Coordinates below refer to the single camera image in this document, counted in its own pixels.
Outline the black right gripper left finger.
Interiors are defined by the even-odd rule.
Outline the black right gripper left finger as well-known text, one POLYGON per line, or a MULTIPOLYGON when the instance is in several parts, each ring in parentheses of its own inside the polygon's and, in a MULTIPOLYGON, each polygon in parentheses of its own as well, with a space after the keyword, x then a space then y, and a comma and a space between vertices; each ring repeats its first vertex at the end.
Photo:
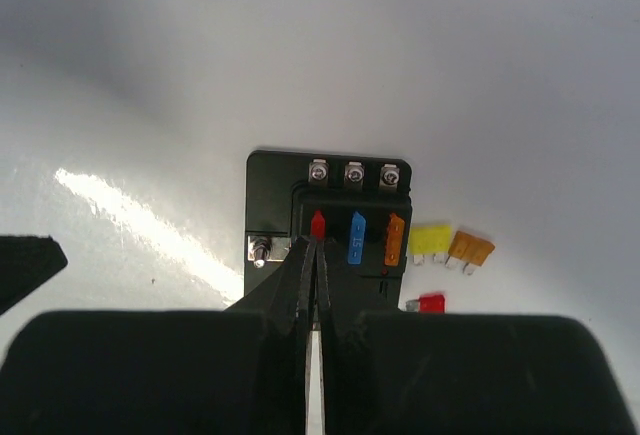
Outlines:
POLYGON ((1 368, 5 434, 302 434, 316 243, 224 311, 50 311, 1 368))

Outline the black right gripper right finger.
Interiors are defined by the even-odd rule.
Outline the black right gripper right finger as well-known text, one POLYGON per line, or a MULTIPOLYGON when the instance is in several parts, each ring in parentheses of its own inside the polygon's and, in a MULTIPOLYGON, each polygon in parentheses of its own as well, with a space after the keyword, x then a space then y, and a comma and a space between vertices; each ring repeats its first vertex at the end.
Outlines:
POLYGON ((631 434, 603 350, 578 321, 405 312, 316 248, 329 434, 631 434))

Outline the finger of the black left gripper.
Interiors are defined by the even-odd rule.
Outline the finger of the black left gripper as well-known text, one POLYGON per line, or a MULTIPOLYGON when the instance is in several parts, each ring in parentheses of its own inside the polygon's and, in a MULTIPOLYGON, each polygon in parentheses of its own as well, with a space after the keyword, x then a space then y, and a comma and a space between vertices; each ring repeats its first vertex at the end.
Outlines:
POLYGON ((51 237, 1 236, 1 314, 29 296, 68 264, 51 237))

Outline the red blade fuse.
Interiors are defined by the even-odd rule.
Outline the red blade fuse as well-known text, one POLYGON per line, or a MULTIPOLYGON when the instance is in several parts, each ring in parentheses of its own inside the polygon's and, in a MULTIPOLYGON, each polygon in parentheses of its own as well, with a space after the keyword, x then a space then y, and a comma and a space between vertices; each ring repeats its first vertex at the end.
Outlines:
POLYGON ((316 210, 310 223, 310 235, 323 240, 326 236, 326 220, 321 210, 316 210))
POLYGON ((428 293, 405 303, 407 312, 440 314, 446 311, 446 297, 443 293, 428 293))

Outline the orange blade fuse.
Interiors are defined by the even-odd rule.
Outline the orange blade fuse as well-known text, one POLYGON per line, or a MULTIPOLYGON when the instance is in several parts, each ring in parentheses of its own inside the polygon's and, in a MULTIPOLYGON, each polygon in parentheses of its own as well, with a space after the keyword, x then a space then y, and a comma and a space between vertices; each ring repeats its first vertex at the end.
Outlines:
POLYGON ((388 267, 399 265, 402 252, 405 221, 395 213, 390 214, 384 252, 384 264, 388 267))
POLYGON ((484 238, 458 230, 449 246, 445 267, 461 268, 462 273, 473 275, 494 252, 495 245, 484 238))

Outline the blue blade fuse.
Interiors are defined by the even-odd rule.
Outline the blue blade fuse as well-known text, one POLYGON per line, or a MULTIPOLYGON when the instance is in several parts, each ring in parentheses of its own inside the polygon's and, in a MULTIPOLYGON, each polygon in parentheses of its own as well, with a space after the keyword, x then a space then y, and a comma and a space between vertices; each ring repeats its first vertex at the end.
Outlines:
POLYGON ((349 244, 348 244, 348 254, 347 254, 347 262, 349 265, 360 265, 362 263, 362 256, 364 251, 365 244, 365 235, 366 235, 366 219, 365 217, 355 211, 353 213, 350 234, 349 234, 349 244))

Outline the red blade fuse front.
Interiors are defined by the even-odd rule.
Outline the red blade fuse front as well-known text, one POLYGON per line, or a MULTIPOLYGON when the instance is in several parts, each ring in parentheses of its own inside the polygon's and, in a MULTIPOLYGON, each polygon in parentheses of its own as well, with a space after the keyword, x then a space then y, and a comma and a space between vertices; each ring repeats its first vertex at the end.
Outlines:
POLYGON ((321 210, 316 210, 310 223, 310 235, 323 240, 326 236, 326 220, 321 210))

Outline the black fuse box base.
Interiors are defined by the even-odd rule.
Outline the black fuse box base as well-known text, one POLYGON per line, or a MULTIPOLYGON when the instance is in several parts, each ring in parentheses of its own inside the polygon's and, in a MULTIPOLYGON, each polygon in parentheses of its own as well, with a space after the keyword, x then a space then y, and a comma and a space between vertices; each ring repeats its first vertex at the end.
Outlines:
POLYGON ((402 159, 256 150, 246 161, 244 291, 250 293, 284 261, 291 245, 310 235, 316 210, 346 265, 392 305, 399 302, 407 265, 412 168, 402 159), (362 263, 349 265, 353 213, 366 219, 362 263), (399 265, 384 264, 390 214, 405 221, 399 265))

